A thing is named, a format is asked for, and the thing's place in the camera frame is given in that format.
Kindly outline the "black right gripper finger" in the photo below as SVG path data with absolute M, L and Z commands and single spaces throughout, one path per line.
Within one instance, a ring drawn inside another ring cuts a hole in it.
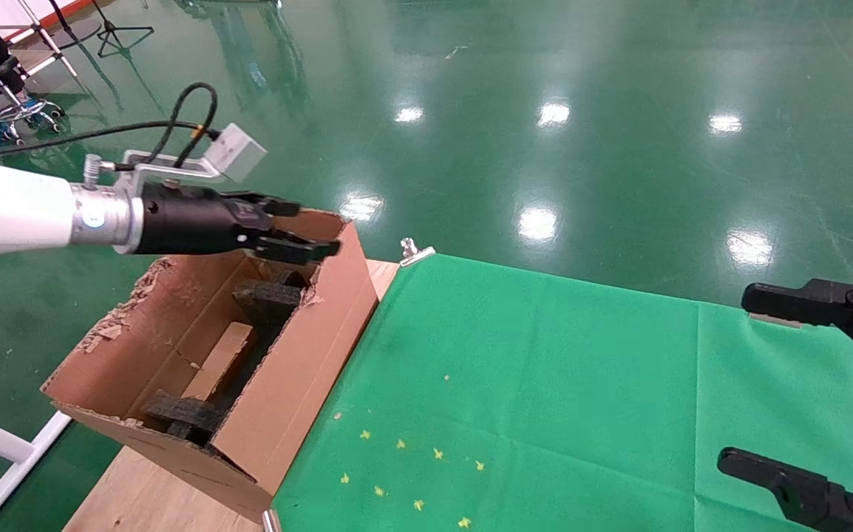
M 838 482 L 741 449 L 724 449 L 722 474 L 770 491 L 785 519 L 815 531 L 853 531 L 853 491 Z
M 853 285 L 811 279 L 803 287 L 753 283 L 745 287 L 741 307 L 757 316 L 836 327 L 853 341 Z

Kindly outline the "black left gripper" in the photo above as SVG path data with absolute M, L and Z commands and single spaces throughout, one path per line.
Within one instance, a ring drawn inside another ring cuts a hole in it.
M 305 265 L 341 250 L 339 240 L 306 239 L 265 229 L 265 216 L 297 216 L 301 205 L 253 191 L 145 184 L 136 255 L 217 255 L 238 249 L 268 262 Z

